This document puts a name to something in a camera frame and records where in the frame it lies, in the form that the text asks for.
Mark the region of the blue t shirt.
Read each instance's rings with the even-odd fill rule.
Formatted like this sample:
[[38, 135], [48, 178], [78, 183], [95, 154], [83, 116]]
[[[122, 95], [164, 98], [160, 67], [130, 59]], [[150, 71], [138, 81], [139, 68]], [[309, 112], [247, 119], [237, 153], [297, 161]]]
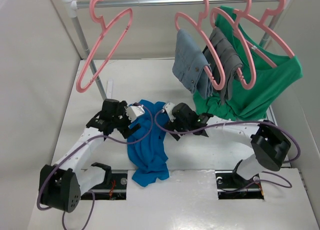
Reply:
[[159, 180], [169, 178], [169, 170], [167, 167], [168, 157], [165, 153], [164, 139], [166, 132], [162, 131], [155, 123], [151, 123], [155, 114], [165, 105], [164, 102], [158, 101], [152, 103], [148, 100], [141, 99], [140, 104], [147, 107], [150, 112], [143, 114], [137, 118], [130, 128], [137, 124], [140, 125], [133, 135], [127, 141], [127, 154], [130, 161], [137, 167], [132, 179], [142, 187]]

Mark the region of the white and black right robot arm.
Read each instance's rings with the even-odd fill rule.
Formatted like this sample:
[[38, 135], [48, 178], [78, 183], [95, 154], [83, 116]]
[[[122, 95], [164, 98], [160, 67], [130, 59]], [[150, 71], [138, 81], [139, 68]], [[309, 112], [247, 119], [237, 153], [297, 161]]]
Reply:
[[176, 141], [184, 135], [196, 135], [226, 144], [238, 142], [252, 149], [253, 153], [246, 159], [241, 159], [226, 180], [233, 192], [256, 184], [260, 173], [275, 173], [280, 171], [291, 148], [288, 134], [268, 120], [257, 121], [257, 131], [248, 135], [245, 129], [248, 121], [213, 122], [209, 113], [197, 114], [187, 104], [166, 103], [162, 110], [169, 118], [164, 130]]

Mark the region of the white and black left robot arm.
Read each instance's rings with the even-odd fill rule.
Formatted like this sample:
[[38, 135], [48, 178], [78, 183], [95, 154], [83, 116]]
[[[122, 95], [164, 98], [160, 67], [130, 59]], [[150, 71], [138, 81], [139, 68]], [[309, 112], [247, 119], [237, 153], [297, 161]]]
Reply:
[[36, 200], [38, 209], [55, 208], [72, 212], [82, 195], [93, 187], [108, 187], [112, 180], [112, 168], [109, 165], [94, 162], [88, 169], [83, 167], [114, 130], [124, 139], [138, 131], [141, 126], [131, 124], [144, 113], [139, 103], [128, 106], [126, 101], [105, 99], [101, 110], [88, 121], [73, 147], [55, 164], [46, 164], [41, 169]]

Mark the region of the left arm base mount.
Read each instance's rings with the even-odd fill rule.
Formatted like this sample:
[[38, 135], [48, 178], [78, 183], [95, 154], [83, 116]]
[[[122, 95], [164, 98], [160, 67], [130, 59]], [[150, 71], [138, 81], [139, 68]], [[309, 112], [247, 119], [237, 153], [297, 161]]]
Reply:
[[91, 190], [95, 195], [95, 200], [126, 200], [127, 182], [127, 172], [112, 173], [108, 184], [98, 184]]

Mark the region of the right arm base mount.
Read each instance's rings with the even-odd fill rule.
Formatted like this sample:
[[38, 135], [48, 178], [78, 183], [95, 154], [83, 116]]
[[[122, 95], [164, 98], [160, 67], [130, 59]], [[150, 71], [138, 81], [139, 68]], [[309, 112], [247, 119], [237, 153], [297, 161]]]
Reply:
[[217, 195], [220, 200], [232, 199], [264, 199], [262, 186], [259, 182], [257, 174], [250, 180], [243, 180], [240, 177], [234, 176], [230, 170], [222, 170], [215, 172]]

